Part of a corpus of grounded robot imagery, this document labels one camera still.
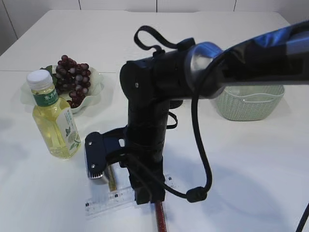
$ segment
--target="white table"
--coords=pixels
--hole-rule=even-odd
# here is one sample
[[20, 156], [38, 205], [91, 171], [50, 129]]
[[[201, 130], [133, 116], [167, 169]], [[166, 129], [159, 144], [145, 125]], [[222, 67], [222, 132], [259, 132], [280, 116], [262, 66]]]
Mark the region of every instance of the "white table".
[[[49, 155], [32, 119], [32, 106], [20, 98], [26, 71], [54, 63], [66, 53], [107, 72], [101, 101], [75, 115], [81, 139], [92, 131], [124, 126], [127, 101], [115, 72], [127, 59], [150, 54], [133, 43], [133, 34], [142, 24], [155, 26], [173, 42], [194, 36], [198, 42], [209, 40], [225, 48], [287, 22], [276, 13], [46, 14], [0, 57], [1, 231], [156, 231], [149, 205], [85, 221], [88, 180], [83, 149], [67, 161]], [[84, 28], [86, 35], [74, 35], [69, 25], [72, 31]], [[77, 49], [86, 38], [88, 50]], [[308, 87], [287, 87], [273, 114], [257, 122], [225, 120], [210, 101], [201, 101], [199, 122], [213, 188], [206, 201], [193, 204], [167, 193], [168, 231], [295, 231], [309, 199], [308, 98]], [[203, 185], [205, 174], [194, 141], [190, 101], [174, 112], [179, 125], [167, 132], [164, 169], [185, 192]]]

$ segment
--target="black strap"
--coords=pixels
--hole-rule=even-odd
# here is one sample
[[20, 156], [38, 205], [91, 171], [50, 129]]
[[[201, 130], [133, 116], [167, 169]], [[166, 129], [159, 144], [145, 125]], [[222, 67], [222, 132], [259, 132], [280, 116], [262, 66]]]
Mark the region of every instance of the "black strap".
[[177, 120], [177, 116], [175, 114], [173, 114], [172, 112], [169, 112], [169, 116], [171, 116], [174, 120], [175, 120], [175, 124], [173, 125], [167, 125], [166, 129], [174, 129], [177, 127], [178, 125], [178, 120]]
[[172, 44], [171, 42], [167, 41], [158, 31], [156, 31], [154, 28], [150, 27], [150, 26], [141, 26], [138, 31], [135, 33], [134, 35], [134, 42], [136, 43], [136, 45], [138, 47], [140, 47], [143, 50], [150, 50], [151, 48], [156, 49], [156, 51], [161, 51], [162, 48], [159, 45], [153, 45], [153, 46], [146, 46], [144, 45], [138, 36], [138, 33], [140, 31], [145, 31], [149, 34], [151, 34], [157, 41], [159, 41], [162, 45], [164, 45], [165, 47], [168, 48], [172, 48], [172, 49], [177, 49], [177, 45], [176, 44]]

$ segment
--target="ruler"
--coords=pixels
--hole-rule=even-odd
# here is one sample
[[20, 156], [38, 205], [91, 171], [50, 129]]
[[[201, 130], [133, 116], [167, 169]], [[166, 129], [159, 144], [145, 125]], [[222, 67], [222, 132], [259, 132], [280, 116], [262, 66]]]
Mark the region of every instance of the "ruler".
[[[174, 180], [168, 174], [165, 175], [165, 183], [171, 188], [176, 188]], [[120, 210], [134, 205], [136, 203], [132, 187], [120, 188], [109, 192], [107, 197], [88, 198], [85, 202], [86, 219], [96, 218], [108, 211]]]

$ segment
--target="green plastic basket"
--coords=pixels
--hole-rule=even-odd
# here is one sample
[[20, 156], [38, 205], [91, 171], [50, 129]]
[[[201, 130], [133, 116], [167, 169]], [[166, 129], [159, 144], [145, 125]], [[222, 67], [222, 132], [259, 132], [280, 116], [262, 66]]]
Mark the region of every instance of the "green plastic basket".
[[256, 121], [269, 116], [283, 95], [283, 86], [233, 86], [226, 87], [215, 103], [228, 120]]

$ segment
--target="black cable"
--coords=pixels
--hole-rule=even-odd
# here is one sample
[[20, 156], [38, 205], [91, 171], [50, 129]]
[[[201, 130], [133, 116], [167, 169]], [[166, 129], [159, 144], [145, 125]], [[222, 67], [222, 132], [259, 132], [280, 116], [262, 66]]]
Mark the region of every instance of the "black cable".
[[135, 162], [139, 167], [141, 167], [148, 175], [151, 177], [156, 183], [158, 183], [160, 186], [162, 186], [166, 191], [174, 194], [177, 197], [181, 198], [187, 198], [187, 196], [184, 193], [178, 192], [174, 189], [172, 189], [170, 186], [166, 185], [164, 182], [159, 180], [144, 164], [142, 164], [136, 157], [134, 157], [131, 154], [127, 155], [131, 161]]
[[197, 148], [199, 151], [199, 155], [201, 157], [204, 169], [205, 169], [205, 173], [206, 173], [206, 184], [204, 187], [204, 190], [206, 192], [208, 192], [211, 188], [212, 185], [212, 173], [211, 173], [211, 168], [207, 159], [207, 155], [205, 152], [205, 148], [203, 145], [203, 141], [201, 138], [201, 134], [199, 131], [199, 124], [198, 124], [198, 116], [197, 116], [197, 104], [198, 104], [198, 98], [199, 95], [202, 91], [204, 82], [207, 79], [207, 76], [209, 76], [209, 74], [211, 73], [212, 69], [214, 67], [216, 67], [222, 60], [223, 60], [223, 54], [220, 54], [217, 58], [215, 58], [207, 67], [207, 69], [205, 70], [205, 72], [203, 73], [203, 75], [200, 76], [200, 78], [198, 79], [197, 83], [196, 83], [196, 87], [193, 93], [193, 97], [192, 97], [192, 102], [191, 102], [191, 116], [192, 116], [192, 126], [193, 126], [193, 132], [194, 132], [194, 137], [195, 137], [195, 141], [197, 144]]
[[298, 227], [296, 229], [296, 232], [302, 232], [303, 231], [303, 228], [305, 227], [305, 224], [306, 224], [306, 221], [309, 217], [309, 203], [303, 213], [303, 216], [301, 217], [300, 221], [299, 221], [299, 224], [298, 224]]
[[136, 171], [134, 171], [132, 168], [129, 168], [128, 166], [126, 166], [124, 164], [124, 166], [126, 168], [128, 168], [128, 170], [141, 182], [141, 184], [144, 186], [144, 188], [147, 190], [148, 194], [149, 194], [149, 201], [151, 202], [151, 200], [153, 199], [153, 193], [151, 192], [151, 189], [149, 188], [149, 186], [146, 184], [146, 182], [140, 177], [140, 175], [138, 175], [136, 173]]
[[168, 48], [177, 49], [177, 45], [166, 40], [156, 29], [150, 26], [141, 26], [134, 35], [135, 44], [143, 50], [150, 50], [151, 48], [156, 49], [156, 51], [162, 50], [159, 45], [146, 46], [139, 39], [139, 32], [145, 31], [151, 34], [157, 41], [159, 41], [162, 45]]

